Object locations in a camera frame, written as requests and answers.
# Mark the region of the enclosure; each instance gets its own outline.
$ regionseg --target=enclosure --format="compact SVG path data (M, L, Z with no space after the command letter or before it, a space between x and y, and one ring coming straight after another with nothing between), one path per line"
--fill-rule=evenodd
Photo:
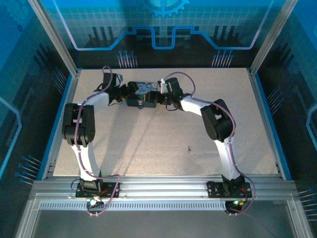
M0 1L1 237L315 237L316 11L314 0ZM89 218L61 130L65 104L91 95L104 65L124 83L184 72L196 97L226 102L256 188L251 218L209 198L222 166L200 116L125 101L95 114L97 164L121 179L109 211Z

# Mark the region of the blue glass wall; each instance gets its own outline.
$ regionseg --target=blue glass wall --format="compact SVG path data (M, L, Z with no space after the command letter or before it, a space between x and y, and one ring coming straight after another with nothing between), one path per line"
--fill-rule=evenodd
M27 0L0 1L0 237L15 232L68 74Z
M314 192L317 190L316 12L315 0L298 1L259 70L291 175L299 189L314 187Z
M44 0L78 67L249 67L283 0Z

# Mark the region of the gear icon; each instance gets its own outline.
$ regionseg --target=gear icon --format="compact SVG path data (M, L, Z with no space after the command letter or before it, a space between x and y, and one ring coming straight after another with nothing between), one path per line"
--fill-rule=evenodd
M6 7L6 10L18 24L22 24L29 15L27 0L0 0L1 5Z
M141 5L149 14L154 13L155 17L172 16L179 10L184 10L184 5L189 4L189 0L141 0Z

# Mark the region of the wooden board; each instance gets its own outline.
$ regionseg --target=wooden board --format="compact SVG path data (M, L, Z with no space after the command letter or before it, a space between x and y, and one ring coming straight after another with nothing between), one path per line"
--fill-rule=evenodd
M247 174L276 174L277 169L255 95L245 68L116 69L129 81L157 82L182 71L195 81L195 96L222 98L237 123L235 148L240 170ZM176 75L184 93L193 86ZM102 82L102 71L82 70L74 102L83 101ZM200 116L163 105L155 109L122 105L106 107L95 115L94 151L103 175L215 175L221 163L215 143L207 136ZM54 175L79 174L74 152L62 141Z

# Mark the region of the blue frame edge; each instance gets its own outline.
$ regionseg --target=blue frame edge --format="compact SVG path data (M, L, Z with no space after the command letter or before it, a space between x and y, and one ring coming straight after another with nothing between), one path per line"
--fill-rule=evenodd
M60 104L59 104L59 108L58 108L58 111L57 111L57 114L56 114L56 117L55 117L53 128L52 128L52 131L51 131L51 134L50 134L50 138L49 138L48 144L46 146L45 153L44 153L44 156L43 156L43 160L42 160L42 163L41 163L41 166L40 166L40 169L39 169L39 173L37 175L37 179L36 180L42 180L42 176L43 176L44 171L45 171L46 163L49 160L49 153L50 153L50 150L51 150L51 147L52 147L54 136L56 134L58 121L59 121L59 119L61 117L61 112L63 110L64 104L65 104L65 101L66 101L67 92L69 90L70 83L71 83L72 79L73 79L73 76L70 74L69 77L68 77L67 83L66 83L64 94L63 94L63 96L61 98L61 101L60 101Z
M275 128L275 125L274 125L273 117L272 117L271 112L269 110L269 107L268 107L268 104L267 104L267 101L266 101L266 97L265 97L265 94L264 94L264 90L262 88L258 73L255 74L255 78L256 78L256 83L257 83L259 91L260 91L260 95L262 97L262 101L263 101L263 104L264 104L265 112L267 114L268 122L269 122L269 125L270 125L272 133L273 133L274 142L276 144L276 147L277 147L277 150L278 150L278 153L279 153L279 157L280 157L280 160L281 160L281 163L282 163L282 167L283 167L282 169L284 170L286 179L287 180L292 180L292 176L291 176L291 173L290 173L288 165L287 165L287 161L286 161L286 158L285 158L285 154L283 152L283 148L282 148L281 142L280 142L280 140L278 138L278 134L277 134L277 131L276 131L276 128Z

